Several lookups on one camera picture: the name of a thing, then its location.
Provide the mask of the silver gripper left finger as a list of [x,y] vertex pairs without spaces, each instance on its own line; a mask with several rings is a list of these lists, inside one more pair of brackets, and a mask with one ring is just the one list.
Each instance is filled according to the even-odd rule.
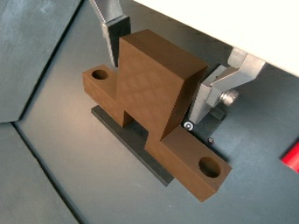
[[118,0],[87,0],[101,23],[102,36],[113,67],[117,67],[118,39],[130,33],[130,20]]

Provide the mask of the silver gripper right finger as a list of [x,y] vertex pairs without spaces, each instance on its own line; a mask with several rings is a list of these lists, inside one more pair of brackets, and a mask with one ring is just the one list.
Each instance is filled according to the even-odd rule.
[[209,110],[222,102],[226,106],[236,100],[234,88],[250,82],[265,62],[256,56],[233,48],[228,56],[228,67],[218,65],[198,85],[190,106],[189,121],[197,124]]

